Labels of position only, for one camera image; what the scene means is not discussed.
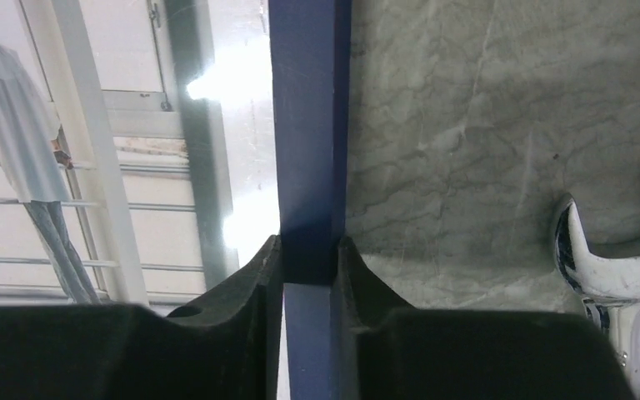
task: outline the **jeans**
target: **jeans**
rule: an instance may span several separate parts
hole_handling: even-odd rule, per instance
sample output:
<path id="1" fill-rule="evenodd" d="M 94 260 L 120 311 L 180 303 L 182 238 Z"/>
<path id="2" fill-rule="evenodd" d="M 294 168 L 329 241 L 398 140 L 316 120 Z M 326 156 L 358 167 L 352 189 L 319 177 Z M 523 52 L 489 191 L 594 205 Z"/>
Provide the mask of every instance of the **jeans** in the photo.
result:
<path id="1" fill-rule="evenodd" d="M 23 206 L 40 235 L 65 294 L 77 304 L 99 304 L 82 260 L 70 242 L 60 202 L 26 202 Z"/>

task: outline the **person's hand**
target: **person's hand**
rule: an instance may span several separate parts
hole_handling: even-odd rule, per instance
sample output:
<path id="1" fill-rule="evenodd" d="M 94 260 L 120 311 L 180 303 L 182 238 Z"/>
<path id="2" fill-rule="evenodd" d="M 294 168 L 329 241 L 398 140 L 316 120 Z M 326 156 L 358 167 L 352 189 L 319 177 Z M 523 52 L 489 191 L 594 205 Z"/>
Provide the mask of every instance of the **person's hand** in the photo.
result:
<path id="1" fill-rule="evenodd" d="M 67 169 L 75 168 L 73 158 L 63 150 L 57 150 L 56 152 L 53 152 L 53 154 L 55 155 L 55 161 L 57 161 L 58 164 L 64 165 Z"/>

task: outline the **dark blue rectangular bar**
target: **dark blue rectangular bar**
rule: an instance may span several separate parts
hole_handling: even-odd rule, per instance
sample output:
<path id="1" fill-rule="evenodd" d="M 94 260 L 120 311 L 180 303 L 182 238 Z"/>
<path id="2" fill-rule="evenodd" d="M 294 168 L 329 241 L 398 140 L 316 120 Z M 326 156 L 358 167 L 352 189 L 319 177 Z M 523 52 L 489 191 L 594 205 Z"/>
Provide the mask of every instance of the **dark blue rectangular bar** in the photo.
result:
<path id="1" fill-rule="evenodd" d="M 351 2 L 270 0 L 286 282 L 330 285 L 344 234 Z"/>

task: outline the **person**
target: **person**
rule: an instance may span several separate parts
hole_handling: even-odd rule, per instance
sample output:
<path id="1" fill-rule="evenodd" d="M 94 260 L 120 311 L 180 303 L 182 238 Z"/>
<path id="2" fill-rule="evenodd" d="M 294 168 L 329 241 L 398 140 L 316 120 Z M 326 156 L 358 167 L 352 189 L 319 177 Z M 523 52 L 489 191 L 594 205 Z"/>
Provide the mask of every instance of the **person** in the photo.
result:
<path id="1" fill-rule="evenodd" d="M 100 303 L 70 242 L 62 202 L 70 192 L 58 163 L 73 168 L 59 146 L 60 122 L 16 52 L 0 45 L 0 162 L 40 235 L 62 289 L 75 303 Z"/>

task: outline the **white post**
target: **white post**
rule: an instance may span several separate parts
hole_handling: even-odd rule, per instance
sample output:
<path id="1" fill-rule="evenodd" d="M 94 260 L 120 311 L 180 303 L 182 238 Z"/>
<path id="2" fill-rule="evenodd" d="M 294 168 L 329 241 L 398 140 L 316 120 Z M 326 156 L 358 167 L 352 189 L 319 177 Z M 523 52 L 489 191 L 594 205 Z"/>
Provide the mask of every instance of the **white post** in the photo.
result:
<path id="1" fill-rule="evenodd" d="M 20 0 L 75 162 L 82 195 L 104 205 L 87 210 L 112 300 L 148 305 L 128 200 L 99 76 L 78 0 Z"/>

